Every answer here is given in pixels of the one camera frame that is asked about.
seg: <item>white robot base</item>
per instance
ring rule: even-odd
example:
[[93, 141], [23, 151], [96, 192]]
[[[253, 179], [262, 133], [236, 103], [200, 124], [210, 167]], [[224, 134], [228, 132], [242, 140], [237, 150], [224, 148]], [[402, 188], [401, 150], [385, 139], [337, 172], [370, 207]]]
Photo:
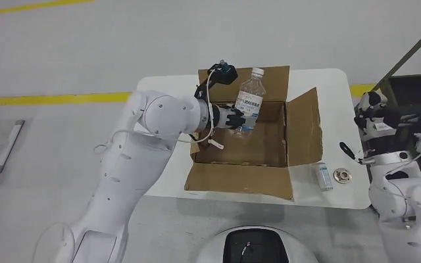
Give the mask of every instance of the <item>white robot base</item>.
[[314, 254], [294, 236], [273, 227], [241, 226], [213, 237], [196, 263], [318, 263]]

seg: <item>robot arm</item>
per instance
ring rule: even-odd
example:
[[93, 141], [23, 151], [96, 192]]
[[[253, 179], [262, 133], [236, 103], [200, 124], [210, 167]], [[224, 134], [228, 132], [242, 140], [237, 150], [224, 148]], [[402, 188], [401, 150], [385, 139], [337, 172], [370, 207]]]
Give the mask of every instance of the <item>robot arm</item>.
[[[240, 111], [210, 105], [207, 99], [210, 85], [237, 78], [235, 68], [221, 61], [210, 70], [194, 97], [133, 92], [101, 159], [101, 181], [82, 217], [70, 226], [72, 236], [64, 237], [56, 262], [121, 262], [130, 216], [161, 176], [180, 134], [212, 126], [235, 129], [244, 123]], [[135, 131], [137, 124], [143, 131]]]
[[[415, 263], [421, 261], [421, 171], [416, 162], [421, 155], [412, 158], [406, 149], [412, 135], [420, 132], [421, 112], [386, 103], [381, 93], [371, 91], [357, 107], [355, 122], [367, 148], [364, 158], [357, 160], [344, 143], [340, 147], [360, 164], [370, 165], [369, 196], [379, 213], [389, 261]], [[419, 138], [416, 150], [421, 153]]]

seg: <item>white robot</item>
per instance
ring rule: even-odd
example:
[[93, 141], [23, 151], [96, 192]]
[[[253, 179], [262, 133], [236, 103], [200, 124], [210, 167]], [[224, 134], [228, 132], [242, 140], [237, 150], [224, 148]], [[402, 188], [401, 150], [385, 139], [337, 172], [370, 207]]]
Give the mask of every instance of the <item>white robot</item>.
[[358, 163], [370, 166], [369, 196], [379, 213], [379, 229], [391, 263], [421, 262], [421, 171], [406, 151], [415, 140], [421, 153], [417, 106], [387, 107], [379, 91], [362, 96], [355, 122], [366, 145], [364, 158], [356, 158], [344, 143], [340, 147]]
[[[139, 199], [161, 176], [181, 133], [209, 129], [193, 143], [209, 142], [214, 128], [235, 129], [247, 120], [233, 107], [209, 102], [209, 88], [237, 78], [223, 60], [209, 70], [194, 97], [177, 99], [156, 91], [135, 91], [105, 145], [101, 181], [82, 217], [71, 224], [55, 262], [121, 262], [128, 242], [128, 222]], [[135, 131], [140, 124], [145, 131]], [[313, 253], [290, 234], [271, 227], [238, 227], [216, 236], [204, 247], [200, 263], [316, 263]]]

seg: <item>open cardboard box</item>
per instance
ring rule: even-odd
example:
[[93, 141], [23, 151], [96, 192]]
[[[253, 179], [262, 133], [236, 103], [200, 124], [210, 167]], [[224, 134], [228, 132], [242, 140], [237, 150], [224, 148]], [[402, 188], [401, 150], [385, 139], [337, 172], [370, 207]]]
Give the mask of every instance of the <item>open cardboard box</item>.
[[[293, 201], [288, 166], [310, 164], [322, 158], [322, 130], [316, 88], [286, 102], [289, 66], [263, 68], [263, 97], [257, 125], [245, 141], [228, 130], [215, 129], [213, 139], [224, 150], [191, 146], [193, 167], [185, 190], [260, 193]], [[234, 103], [251, 68], [238, 68], [231, 85], [216, 84], [209, 91], [212, 103]], [[200, 83], [207, 78], [199, 70]]]

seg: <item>black panel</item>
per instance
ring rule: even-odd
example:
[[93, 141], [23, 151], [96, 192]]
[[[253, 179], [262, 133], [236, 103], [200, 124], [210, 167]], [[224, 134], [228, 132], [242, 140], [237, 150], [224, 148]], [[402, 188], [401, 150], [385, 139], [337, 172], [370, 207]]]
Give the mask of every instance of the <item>black panel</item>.
[[280, 236], [268, 229], [242, 229], [228, 234], [223, 263], [288, 263]]
[[389, 83], [399, 106], [421, 105], [421, 75], [395, 76]]

